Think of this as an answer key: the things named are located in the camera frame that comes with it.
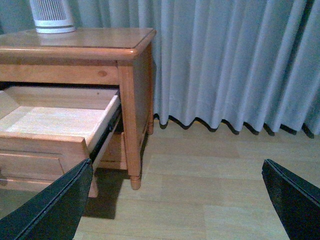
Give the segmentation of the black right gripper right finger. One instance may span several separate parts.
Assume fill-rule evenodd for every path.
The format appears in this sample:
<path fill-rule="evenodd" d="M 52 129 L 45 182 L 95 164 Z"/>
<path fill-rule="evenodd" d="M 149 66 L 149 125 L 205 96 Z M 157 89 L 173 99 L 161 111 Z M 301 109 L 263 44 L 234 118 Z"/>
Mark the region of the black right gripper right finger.
<path fill-rule="evenodd" d="M 271 203 L 291 240 L 320 238 L 320 189 L 271 159 L 262 166 Z"/>

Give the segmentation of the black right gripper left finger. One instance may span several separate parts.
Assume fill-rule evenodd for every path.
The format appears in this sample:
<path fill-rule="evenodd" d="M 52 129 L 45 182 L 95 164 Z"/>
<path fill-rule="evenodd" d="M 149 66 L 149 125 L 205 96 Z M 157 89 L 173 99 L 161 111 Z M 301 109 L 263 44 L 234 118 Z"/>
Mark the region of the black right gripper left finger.
<path fill-rule="evenodd" d="M 0 220 L 2 240 L 72 240 L 93 179 L 87 158 Z"/>

